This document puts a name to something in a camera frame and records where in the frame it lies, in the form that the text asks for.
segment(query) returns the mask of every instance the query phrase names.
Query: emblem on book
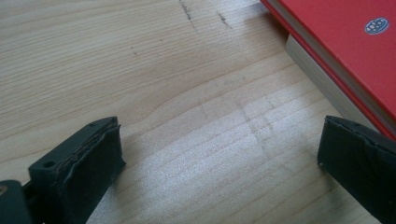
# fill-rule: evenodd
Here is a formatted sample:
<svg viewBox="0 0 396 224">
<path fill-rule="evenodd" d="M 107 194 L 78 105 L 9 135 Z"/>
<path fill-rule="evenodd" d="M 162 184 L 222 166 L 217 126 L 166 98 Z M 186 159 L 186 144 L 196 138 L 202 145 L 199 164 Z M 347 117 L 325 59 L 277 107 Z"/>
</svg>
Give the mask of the emblem on book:
<svg viewBox="0 0 396 224">
<path fill-rule="evenodd" d="M 385 18 L 377 18 L 366 24 L 364 31 L 369 35 L 378 35 L 386 31 L 389 27 L 389 22 Z"/>
</svg>

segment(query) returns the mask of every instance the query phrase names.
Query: dark mark on table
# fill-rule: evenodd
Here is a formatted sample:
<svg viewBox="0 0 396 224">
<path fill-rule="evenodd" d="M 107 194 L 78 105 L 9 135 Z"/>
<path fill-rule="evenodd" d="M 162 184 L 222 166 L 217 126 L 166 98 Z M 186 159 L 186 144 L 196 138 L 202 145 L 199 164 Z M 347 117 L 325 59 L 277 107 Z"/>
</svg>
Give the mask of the dark mark on table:
<svg viewBox="0 0 396 224">
<path fill-rule="evenodd" d="M 134 51 L 134 46 L 131 46 L 132 52 L 134 53 L 134 56 L 137 56 L 137 53 Z"/>
<path fill-rule="evenodd" d="M 247 124 L 247 126 L 249 127 L 251 133 L 253 134 L 254 139 L 256 140 L 258 146 L 262 149 L 262 151 L 265 151 L 265 139 L 263 138 L 263 136 L 260 134 L 260 130 L 258 130 L 253 122 L 251 121 L 250 117 L 248 116 L 247 112 L 245 111 L 244 107 L 242 107 L 240 104 L 236 104 L 239 107 L 239 110 Z"/>
<path fill-rule="evenodd" d="M 181 7 L 183 8 L 184 14 L 186 14 L 187 20 L 190 21 L 190 23 L 192 25 L 192 28 L 194 29 L 195 32 L 197 32 L 197 30 L 195 29 L 195 26 L 194 26 L 194 24 L 192 23 L 192 20 L 191 20 L 192 19 L 191 14 L 190 14 L 191 10 L 186 6 L 186 4 L 182 0 L 178 0 L 178 2 L 180 3 Z"/>
<path fill-rule="evenodd" d="M 221 19 L 221 22 L 225 25 L 225 27 L 226 27 L 227 29 L 228 29 L 228 28 L 233 29 L 233 27 L 231 27 L 231 25 L 228 24 L 228 22 L 226 21 L 225 17 L 224 17 L 223 15 L 221 15 L 221 13 L 220 13 L 219 11 L 217 11 L 217 12 L 218 12 L 218 15 L 219 15 L 219 17 L 220 17 L 220 19 Z"/>
</svg>

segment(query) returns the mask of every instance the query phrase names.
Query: red book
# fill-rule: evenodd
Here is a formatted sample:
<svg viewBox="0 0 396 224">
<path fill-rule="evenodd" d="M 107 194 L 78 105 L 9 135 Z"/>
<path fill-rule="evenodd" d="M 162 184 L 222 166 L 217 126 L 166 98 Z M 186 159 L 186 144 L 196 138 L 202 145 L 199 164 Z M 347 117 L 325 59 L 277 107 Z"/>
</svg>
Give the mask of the red book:
<svg viewBox="0 0 396 224">
<path fill-rule="evenodd" d="M 396 1 L 262 2 L 366 118 L 396 139 Z"/>
</svg>

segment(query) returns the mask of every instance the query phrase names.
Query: wood grain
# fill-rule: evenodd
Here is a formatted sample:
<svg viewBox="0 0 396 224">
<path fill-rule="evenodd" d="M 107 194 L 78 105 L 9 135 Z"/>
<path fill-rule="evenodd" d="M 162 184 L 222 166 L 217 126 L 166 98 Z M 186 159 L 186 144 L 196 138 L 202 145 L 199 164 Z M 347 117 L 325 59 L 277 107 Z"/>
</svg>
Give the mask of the wood grain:
<svg viewBox="0 0 396 224">
<path fill-rule="evenodd" d="M 316 165 L 338 113 L 287 35 L 258 0 L 0 1 L 0 179 L 118 116 L 89 223 L 376 223 Z"/>
</svg>

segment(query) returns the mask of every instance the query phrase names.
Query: black plastic piece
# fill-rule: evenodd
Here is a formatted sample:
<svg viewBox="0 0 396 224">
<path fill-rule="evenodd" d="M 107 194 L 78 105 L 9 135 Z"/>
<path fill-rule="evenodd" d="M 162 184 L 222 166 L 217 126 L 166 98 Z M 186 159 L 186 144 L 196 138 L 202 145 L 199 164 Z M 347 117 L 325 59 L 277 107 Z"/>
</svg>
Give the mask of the black plastic piece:
<svg viewBox="0 0 396 224">
<path fill-rule="evenodd" d="M 396 142 L 328 116 L 318 164 L 382 223 L 396 223 Z"/>
<path fill-rule="evenodd" d="M 17 207 L 27 207 L 32 223 L 85 223 L 125 165 L 121 153 L 117 118 L 92 122 L 29 167 L 24 200 L 13 202 L 24 203 Z M 30 223 L 3 222 L 3 214 L 1 224 Z"/>
<path fill-rule="evenodd" d="M 33 224 L 18 181 L 0 181 L 0 223 Z"/>
</svg>

